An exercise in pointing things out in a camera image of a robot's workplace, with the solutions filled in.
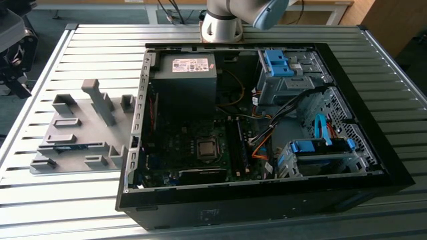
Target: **cable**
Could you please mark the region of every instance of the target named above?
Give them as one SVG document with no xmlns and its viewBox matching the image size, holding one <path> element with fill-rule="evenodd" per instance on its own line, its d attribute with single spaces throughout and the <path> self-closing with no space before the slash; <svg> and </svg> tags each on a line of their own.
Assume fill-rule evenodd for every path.
<svg viewBox="0 0 427 240">
<path fill-rule="evenodd" d="M 297 19 L 295 21 L 287 23 L 285 25 L 289 25 L 289 24 L 293 24 L 293 23 L 296 23 L 296 24 L 300 23 L 300 20 L 301 20 L 303 14 L 304 14 L 304 5 L 305 5 L 304 0 L 300 0 L 300 4 L 301 4 L 301 7 L 300 7 L 300 12 L 299 12 Z"/>
<path fill-rule="evenodd" d="M 296 107 L 297 107 L 297 102 L 307 96 L 315 93 L 320 93 L 327 90 L 327 86 L 319 86 L 313 89 L 308 89 L 303 91 L 299 95 L 296 95 L 277 110 L 277 112 L 272 115 L 268 123 L 268 128 L 260 132 L 257 136 L 249 139 L 248 143 L 253 144 L 268 132 L 269 130 L 273 130 L 277 123 L 279 123 L 279 118 L 284 117 L 288 113 L 291 113 Z"/>
<path fill-rule="evenodd" d="M 229 103 L 217 104 L 216 105 L 217 107 L 227 107 L 227 106 L 237 104 L 241 101 L 241 99 L 243 99 L 243 97 L 245 95 L 245 87 L 243 86 L 243 83 L 241 83 L 240 79 L 236 77 L 236 75 L 233 75 L 233 73 L 231 71 L 228 71 L 225 69 L 223 69 L 223 71 L 225 73 L 228 73 L 232 76 L 232 78 L 236 80 L 236 82 L 239 83 L 240 88 L 241 88 L 241 94 L 240 94 L 240 97 L 239 97 L 239 99 L 236 101 L 229 102 Z"/>
<path fill-rule="evenodd" d="M 162 9 L 162 12 L 164 12 L 164 14 L 165 14 L 165 17 L 172 19 L 172 16 L 170 16 L 170 14 L 168 13 L 165 7 L 162 6 L 160 0 L 157 0 L 157 3 L 158 3 L 158 5 L 160 5 L 160 7 L 161 7 L 161 9 Z"/>
<path fill-rule="evenodd" d="M 194 12 L 194 10 L 190 10 L 190 13 L 189 13 L 189 15 L 188 15 L 188 17 L 186 17 L 186 19 L 185 19 L 185 22 L 186 22 L 186 21 L 188 21 L 188 19 L 192 17 L 193 12 Z"/>
<path fill-rule="evenodd" d="M 255 108 L 256 108 L 256 106 L 252 107 L 252 116 L 253 116 L 253 117 L 263 117 L 263 115 L 256 115 L 256 113 L 255 113 Z M 272 119 L 272 116 L 269 116 L 268 114 L 265 114 L 265 118 Z"/>
<path fill-rule="evenodd" d="M 255 151 L 252 152 L 252 158 L 257 158 L 257 159 L 268 159 L 267 156 L 261 156 L 261 155 L 256 155 L 257 151 L 260 150 L 261 146 L 264 145 L 265 141 L 268 140 L 268 138 L 272 136 L 272 132 L 265 136 L 264 140 L 260 142 L 260 144 L 257 145 Z"/>
<path fill-rule="evenodd" d="M 229 103 L 233 101 L 232 96 L 233 96 L 233 94 L 232 94 L 232 92 L 231 92 L 229 95 L 228 95 L 228 102 L 229 102 Z M 237 112 L 236 114 L 244 114 L 244 113 L 241 112 L 241 110 L 240 110 L 240 108 L 239 108 L 237 105 L 232 105 L 231 107 L 235 108 L 235 110 L 236 110 L 236 112 Z"/>
<path fill-rule="evenodd" d="M 249 116 L 249 115 L 245 115 L 245 114 L 232 113 L 232 112 L 227 111 L 225 109 L 223 109 L 220 106 L 216 106 L 216 108 L 227 115 L 240 116 L 240 117 L 245 117 L 245 118 L 249 118 L 249 119 L 261 119 L 263 118 L 263 117 Z"/>
<path fill-rule="evenodd" d="M 177 15 L 178 15 L 178 19 L 180 19 L 180 24 L 185 24 L 185 21 L 184 21 L 184 18 L 182 18 L 182 15 L 181 15 L 181 11 L 178 9 L 178 5 L 176 4 L 174 0 L 168 0 L 168 2 L 172 4 L 176 12 L 177 12 Z"/>
<path fill-rule="evenodd" d="M 337 138 L 339 135 L 336 134 L 335 129 L 333 129 L 331 123 L 327 123 L 325 126 L 328 127 L 329 134 L 331 134 L 332 138 Z"/>
</svg>

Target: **gray floor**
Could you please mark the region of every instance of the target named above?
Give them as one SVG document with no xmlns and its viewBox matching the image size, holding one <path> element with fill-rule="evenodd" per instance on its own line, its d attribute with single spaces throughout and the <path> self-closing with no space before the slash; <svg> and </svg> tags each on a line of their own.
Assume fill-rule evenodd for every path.
<svg viewBox="0 0 427 240">
<path fill-rule="evenodd" d="M 53 12 L 49 10 L 33 10 L 28 14 L 38 36 L 36 60 L 32 71 L 26 74 L 30 80 L 38 78 L 66 24 L 148 24 L 146 13 L 142 10 L 61 10 L 58 15 L 60 19 L 52 19 Z M 198 22 L 198 11 L 182 10 L 181 15 L 188 24 Z M 157 11 L 157 17 L 160 24 L 169 24 L 162 12 Z M 411 42 L 396 61 L 409 66 L 407 74 L 427 93 L 427 45 Z M 24 102 L 25 100 L 16 96 L 0 96 L 0 134 L 9 132 Z"/>
</svg>

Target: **wire bundle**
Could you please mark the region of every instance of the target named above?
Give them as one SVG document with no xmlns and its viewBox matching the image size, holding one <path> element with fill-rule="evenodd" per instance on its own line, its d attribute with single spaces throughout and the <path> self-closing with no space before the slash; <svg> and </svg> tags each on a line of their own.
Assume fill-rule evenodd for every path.
<svg viewBox="0 0 427 240">
<path fill-rule="evenodd" d="M 177 15 L 178 15 L 180 24 L 185 24 L 185 21 L 184 21 L 182 15 L 181 15 L 181 11 L 180 11 L 178 5 L 176 4 L 174 0 L 168 0 L 168 2 L 170 3 L 170 5 L 173 6 L 173 8 L 174 8 L 174 10 L 176 10 L 176 13 L 177 13 Z M 158 3 L 158 5 L 160 5 L 160 7 L 161 7 L 161 9 L 162 9 L 162 11 L 164 11 L 166 20 L 168 20 L 170 23 L 173 23 L 173 16 L 168 13 L 168 11 L 166 11 L 165 7 L 162 6 L 160 0 L 157 0 L 157 3 Z"/>
<path fill-rule="evenodd" d="M 263 115 L 256 115 L 255 110 L 256 110 L 256 106 L 253 106 L 253 108 L 252 108 L 252 117 L 263 118 Z M 268 114 L 265 114 L 265 118 L 272 119 L 272 116 L 269 116 Z"/>
<path fill-rule="evenodd" d="M 309 96 L 311 94 L 324 92 L 325 90 L 327 90 L 325 86 L 320 86 L 320 87 L 316 87 L 315 89 L 305 90 L 280 107 L 280 109 L 269 119 L 268 127 L 264 129 L 264 131 L 260 132 L 259 135 L 256 135 L 248 141 L 248 143 L 252 145 L 256 141 L 259 141 L 264 137 L 263 141 L 260 142 L 260 144 L 257 145 L 252 153 L 253 158 L 260 158 L 265 160 L 268 159 L 267 156 L 257 155 L 257 151 L 264 145 L 267 139 L 272 136 L 272 133 L 273 133 L 275 127 L 279 124 L 280 118 L 283 118 L 287 114 L 289 114 L 296 109 L 297 103 L 304 99 L 304 97 Z"/>
</svg>

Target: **power supply label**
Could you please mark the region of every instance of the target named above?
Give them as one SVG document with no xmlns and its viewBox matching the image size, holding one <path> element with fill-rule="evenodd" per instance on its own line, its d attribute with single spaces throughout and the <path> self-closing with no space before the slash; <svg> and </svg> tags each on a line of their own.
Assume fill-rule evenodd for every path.
<svg viewBox="0 0 427 240">
<path fill-rule="evenodd" d="M 186 73 L 186 72 L 208 72 L 209 64 L 206 58 L 185 58 L 174 59 L 172 61 L 172 72 Z"/>
</svg>

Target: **open computer tower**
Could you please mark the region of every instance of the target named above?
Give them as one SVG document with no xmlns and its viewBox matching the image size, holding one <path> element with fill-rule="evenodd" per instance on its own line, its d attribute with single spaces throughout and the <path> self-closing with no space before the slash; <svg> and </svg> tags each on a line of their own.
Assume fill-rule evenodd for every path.
<svg viewBox="0 0 427 240">
<path fill-rule="evenodd" d="M 116 210 L 146 229 L 348 210 L 413 184 L 327 44 L 148 44 Z"/>
</svg>

